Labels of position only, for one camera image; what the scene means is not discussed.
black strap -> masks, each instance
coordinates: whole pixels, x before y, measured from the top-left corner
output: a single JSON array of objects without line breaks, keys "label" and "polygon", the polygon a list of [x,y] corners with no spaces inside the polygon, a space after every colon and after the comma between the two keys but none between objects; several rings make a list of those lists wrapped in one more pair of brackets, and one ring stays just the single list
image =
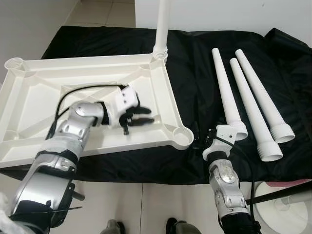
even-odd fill
[{"label": "black strap", "polygon": [[107,109],[106,109],[106,106],[104,104],[103,101],[98,101],[97,103],[100,103],[103,107],[103,112],[104,112],[104,115],[103,115],[103,120],[102,120],[102,125],[108,125],[109,123],[109,118],[108,118],[108,113],[107,113]]}]

black pole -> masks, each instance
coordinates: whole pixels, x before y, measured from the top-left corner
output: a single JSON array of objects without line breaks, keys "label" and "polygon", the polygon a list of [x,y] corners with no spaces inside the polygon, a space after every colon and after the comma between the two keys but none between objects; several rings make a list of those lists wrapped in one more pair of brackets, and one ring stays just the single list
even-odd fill
[{"label": "black pole", "polygon": [[[298,193],[309,191],[309,190],[312,190],[312,181],[299,184],[296,186],[292,186],[292,187],[289,187],[280,191],[276,191],[270,194],[257,196],[253,198],[253,203],[256,204],[259,202],[269,201],[269,200],[273,200],[273,199],[277,199],[277,198],[281,198],[285,196],[290,196],[290,195],[298,194]],[[247,205],[250,205],[250,199],[246,200],[246,203]]]}]

white plastic tray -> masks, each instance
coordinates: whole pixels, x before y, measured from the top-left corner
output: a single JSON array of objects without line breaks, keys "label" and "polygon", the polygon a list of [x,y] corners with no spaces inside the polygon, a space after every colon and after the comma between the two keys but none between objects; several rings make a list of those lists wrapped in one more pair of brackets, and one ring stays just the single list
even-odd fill
[{"label": "white plastic tray", "polygon": [[[0,91],[0,168],[32,163],[53,121],[59,98],[71,89],[95,83],[129,84],[141,106],[152,110],[153,124],[92,128],[83,156],[172,145],[184,150],[193,141],[176,106],[163,60],[152,54],[62,58],[5,63],[8,73]],[[71,94],[62,109],[77,100],[107,100],[117,88]]]}]

vertical white pole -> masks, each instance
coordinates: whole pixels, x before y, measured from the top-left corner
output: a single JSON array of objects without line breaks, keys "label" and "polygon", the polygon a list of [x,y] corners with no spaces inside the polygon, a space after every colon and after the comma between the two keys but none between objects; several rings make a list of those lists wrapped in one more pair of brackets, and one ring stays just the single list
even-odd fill
[{"label": "vertical white pole", "polygon": [[212,49],[212,54],[214,58],[214,66],[216,76],[218,78],[218,84],[221,93],[221,99],[226,122],[227,124],[237,129],[237,135],[235,140],[243,140],[248,136],[247,129],[245,124],[240,119],[235,99],[233,97],[230,83],[226,75],[225,68],[218,48]]},{"label": "vertical white pole", "polygon": [[168,56],[167,36],[171,0],[160,0],[158,10],[158,22],[156,31],[156,41],[153,49],[153,57],[161,60]]},{"label": "vertical white pole", "polygon": [[271,134],[274,140],[277,143],[283,143],[294,139],[292,128],[287,123],[285,123],[283,117],[274,105],[272,99],[265,90],[259,77],[250,65],[243,51],[236,50],[235,54],[244,73],[246,74],[246,78],[259,102],[264,116],[270,125]]},{"label": "vertical white pole", "polygon": [[252,126],[255,139],[258,143],[257,149],[261,160],[268,162],[280,159],[283,156],[283,153],[270,134],[237,59],[231,59],[230,64],[248,115],[249,122]]}]

white wall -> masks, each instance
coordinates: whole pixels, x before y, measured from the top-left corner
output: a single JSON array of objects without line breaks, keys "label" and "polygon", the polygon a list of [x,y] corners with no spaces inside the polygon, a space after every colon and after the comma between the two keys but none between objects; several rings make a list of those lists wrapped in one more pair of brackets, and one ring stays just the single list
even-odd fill
[{"label": "white wall", "polygon": [[[312,0],[171,0],[170,29],[278,28],[312,46]],[[136,0],[136,27],[156,28],[159,0]]]},{"label": "white wall", "polygon": [[0,83],[13,57],[40,59],[78,0],[0,0]]}]

